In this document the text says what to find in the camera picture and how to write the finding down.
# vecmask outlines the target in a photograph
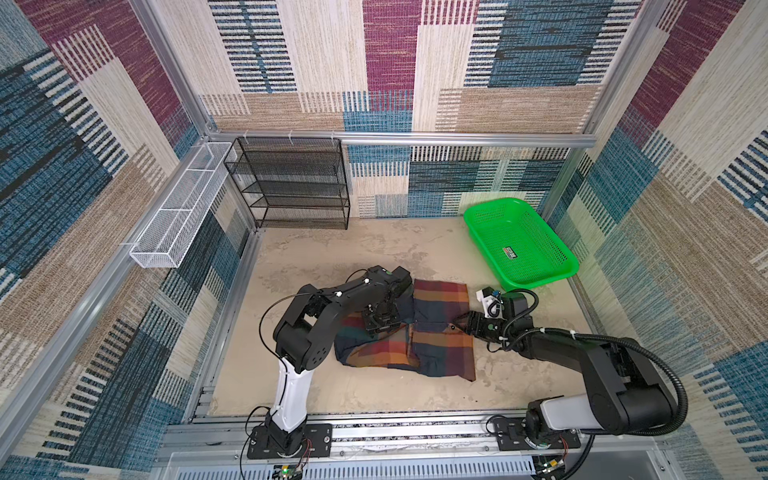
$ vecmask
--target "wire mesh rack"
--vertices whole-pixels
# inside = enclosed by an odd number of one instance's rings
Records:
[[[224,165],[258,227],[349,226],[341,142],[332,138],[240,137]]]
[[[131,248],[143,268],[178,268],[224,180],[224,159],[236,160],[228,142],[206,143],[192,158],[160,209]]]

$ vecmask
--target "metal vent grille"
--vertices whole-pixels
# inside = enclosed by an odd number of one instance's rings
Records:
[[[192,158],[131,249],[142,268],[178,268],[227,178],[224,159],[237,158],[227,142],[206,143]]]
[[[270,480],[272,466],[244,465],[246,480]],[[304,470],[306,480],[405,480],[440,478],[526,478],[535,474],[530,455],[494,458],[421,458],[415,460],[361,460],[318,462]],[[240,470],[232,467],[180,468],[177,480],[239,480]]]

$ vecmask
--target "black mounting plate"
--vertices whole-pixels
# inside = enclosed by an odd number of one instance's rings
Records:
[[[525,427],[523,426],[523,418],[507,418],[502,416],[496,416],[491,421],[493,425],[493,432],[500,432],[501,435],[496,435],[496,443],[498,449],[502,452],[511,452],[513,450],[536,450],[531,447],[528,442],[525,441]],[[577,449],[581,447],[581,442],[578,439],[578,434],[571,433],[568,430],[559,433],[559,436],[568,443],[568,448]],[[563,445],[560,439],[556,439],[552,443],[552,449],[562,449]]]
[[[310,458],[315,457],[330,457],[331,456],[331,439],[333,436],[333,425],[330,423],[310,423],[304,427],[304,438],[309,439],[312,442],[312,450],[310,450]],[[252,439],[248,442],[248,453],[246,457],[249,460],[264,460],[267,458],[283,458],[278,455],[278,449],[275,442],[270,439],[269,434],[266,432],[265,426],[253,427],[250,434]],[[306,453],[307,442],[302,442],[299,451],[295,455],[285,458],[301,458]]]

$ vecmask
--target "beige floor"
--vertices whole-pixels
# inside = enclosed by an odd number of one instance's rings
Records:
[[[334,286],[354,270],[373,265],[403,266],[414,278],[466,283],[471,307],[480,310],[474,292],[498,286],[469,239],[461,218],[357,220],[349,229],[270,229],[263,238],[256,268],[221,370],[211,415],[247,414],[274,401],[277,362],[259,342],[258,321],[275,300],[312,283]],[[566,280],[536,289],[541,303],[536,326],[588,332],[587,323]],[[263,334],[272,330],[288,301],[272,309]],[[386,412],[409,410],[525,407],[529,401],[584,392],[579,373],[516,353],[491,354],[475,340],[477,380],[429,378],[402,370],[341,365],[333,352],[315,371],[310,412]]]

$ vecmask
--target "black metal shelf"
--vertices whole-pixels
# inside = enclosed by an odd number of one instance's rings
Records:
[[[273,195],[261,197],[250,205],[252,208],[285,207],[285,208],[327,208],[348,207],[349,198],[338,197],[296,197]]]
[[[349,226],[349,188],[340,141],[240,137],[233,149],[237,161],[225,164],[258,227]]]

